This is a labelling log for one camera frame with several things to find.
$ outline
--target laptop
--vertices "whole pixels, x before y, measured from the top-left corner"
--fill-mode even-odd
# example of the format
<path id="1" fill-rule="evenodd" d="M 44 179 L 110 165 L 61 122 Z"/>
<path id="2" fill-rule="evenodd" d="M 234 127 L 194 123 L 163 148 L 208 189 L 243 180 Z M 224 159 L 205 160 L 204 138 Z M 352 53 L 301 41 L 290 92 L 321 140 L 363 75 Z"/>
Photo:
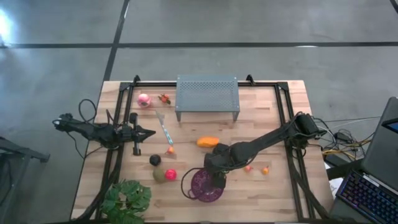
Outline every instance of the laptop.
<path id="1" fill-rule="evenodd" d="M 398 99 L 389 98 L 358 170 L 336 193 L 333 217 L 360 223 L 398 224 Z"/>

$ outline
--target concrete floor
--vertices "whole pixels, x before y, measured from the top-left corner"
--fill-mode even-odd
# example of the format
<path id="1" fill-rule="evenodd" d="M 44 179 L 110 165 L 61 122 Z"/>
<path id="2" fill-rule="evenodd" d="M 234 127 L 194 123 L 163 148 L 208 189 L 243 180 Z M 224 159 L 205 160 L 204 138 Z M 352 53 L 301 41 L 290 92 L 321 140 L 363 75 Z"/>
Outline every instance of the concrete floor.
<path id="1" fill-rule="evenodd" d="M 3 0 L 1 40 L 11 44 L 112 43 L 123 0 Z M 131 0 L 129 42 L 398 41 L 389 1 Z M 51 120 L 98 100 L 111 49 L 0 49 L 0 136 L 40 152 L 29 166 L 9 223 L 69 218 L 82 159 Z M 398 47 L 119 49 L 111 80 L 175 80 L 178 74 L 305 80 L 312 111 L 325 120 L 381 115 L 397 96 Z M 358 138 L 377 120 L 347 125 Z M 87 141 L 75 135 L 82 152 Z"/>

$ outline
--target perforated metal shelf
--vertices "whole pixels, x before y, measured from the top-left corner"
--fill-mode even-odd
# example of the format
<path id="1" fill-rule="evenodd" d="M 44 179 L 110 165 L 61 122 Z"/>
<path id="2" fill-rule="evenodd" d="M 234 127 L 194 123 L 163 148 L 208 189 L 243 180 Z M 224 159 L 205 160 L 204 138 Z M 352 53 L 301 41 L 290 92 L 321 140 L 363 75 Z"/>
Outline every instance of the perforated metal shelf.
<path id="1" fill-rule="evenodd" d="M 179 75 L 175 112 L 233 112 L 239 114 L 238 80 L 230 75 Z"/>

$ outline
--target red ball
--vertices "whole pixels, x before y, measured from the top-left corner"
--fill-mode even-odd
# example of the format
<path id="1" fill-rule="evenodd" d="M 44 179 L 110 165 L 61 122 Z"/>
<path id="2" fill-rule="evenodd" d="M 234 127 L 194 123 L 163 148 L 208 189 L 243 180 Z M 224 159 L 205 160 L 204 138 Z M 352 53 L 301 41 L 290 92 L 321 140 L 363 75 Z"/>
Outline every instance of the red ball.
<path id="1" fill-rule="evenodd" d="M 177 178 L 177 172 L 175 169 L 166 170 L 164 177 L 166 177 L 167 180 L 175 180 L 175 178 Z"/>

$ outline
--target metal frame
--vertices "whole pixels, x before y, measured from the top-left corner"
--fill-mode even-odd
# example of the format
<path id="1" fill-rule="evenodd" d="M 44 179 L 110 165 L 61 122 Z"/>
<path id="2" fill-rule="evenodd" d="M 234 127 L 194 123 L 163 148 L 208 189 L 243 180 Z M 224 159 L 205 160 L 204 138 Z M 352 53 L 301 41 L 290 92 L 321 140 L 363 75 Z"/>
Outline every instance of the metal frame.
<path id="1" fill-rule="evenodd" d="M 282 97 L 281 92 L 285 93 L 285 99 L 287 103 L 287 111 L 289 113 L 289 119 L 293 118 L 294 111 L 292 106 L 292 100 L 290 98 L 290 91 L 287 82 L 255 82 L 251 75 L 248 75 L 246 82 L 238 82 L 239 87 L 241 86 L 262 86 L 262 87 L 271 87 L 275 90 L 275 97 L 277 101 L 278 111 L 279 111 L 279 118 L 280 123 L 283 125 L 286 122 L 286 118 L 284 115 L 284 108 L 282 105 Z M 118 125 L 119 121 L 119 114 L 121 110 L 121 104 L 123 100 L 123 95 L 126 90 L 128 90 L 127 102 L 126 102 L 126 110 L 123 118 L 123 123 L 128 122 L 128 114 L 130 113 L 131 108 L 131 99 L 134 87 L 151 87 L 151 86 L 177 86 L 177 82 L 139 82 L 140 78 L 138 76 L 135 77 L 133 82 L 122 82 L 120 83 L 119 87 L 119 95 L 118 100 L 116 103 L 116 110 L 114 114 L 114 126 Z M 105 165 L 104 165 L 104 172 L 103 172 L 103 180 L 101 183 L 101 189 L 98 195 L 95 197 L 93 202 L 90 206 L 86 209 L 86 211 L 76 220 L 70 220 L 68 222 L 62 223 L 73 223 L 73 224 L 83 224 L 83 223 L 108 223 L 109 220 L 106 218 L 101 218 L 100 212 L 100 205 L 103 201 L 103 197 L 106 191 L 109 189 L 112 183 L 116 183 L 119 180 L 119 174 L 121 171 L 121 162 L 123 158 L 123 150 L 124 145 L 120 146 L 115 150 L 108 150 L 106 155 Z M 116 163 L 114 165 L 114 169 L 109 174 L 111 168 L 111 159 L 113 156 L 114 151 L 117 151 L 117 158 Z M 288 141 L 285 142 L 285 151 L 287 155 L 287 163 L 289 167 L 289 174 L 290 180 L 292 184 L 292 191 L 293 191 L 293 198 L 295 201 L 295 209 L 297 213 L 297 221 L 298 222 L 305 222 L 305 223 L 342 223 L 338 220 L 331 220 L 328 212 L 322 207 L 319 201 L 315 198 L 314 194 L 312 194 L 309 183 L 308 177 L 305 170 L 305 163 L 303 159 L 303 155 L 301 151 L 297 151 L 297 160 L 298 160 L 298 167 L 299 171 L 295 168 L 294 165 L 294 157 L 293 157 L 293 149 L 292 146 L 289 144 Z M 303 215 L 302 205 L 300 201 L 300 194 L 299 188 L 304 191 L 307 208 L 308 208 L 308 216 L 309 218 L 305 218 Z M 321 216 L 322 220 L 316 219 L 315 211 Z M 96 210 L 95 219 L 90 220 L 93 212 Z"/>

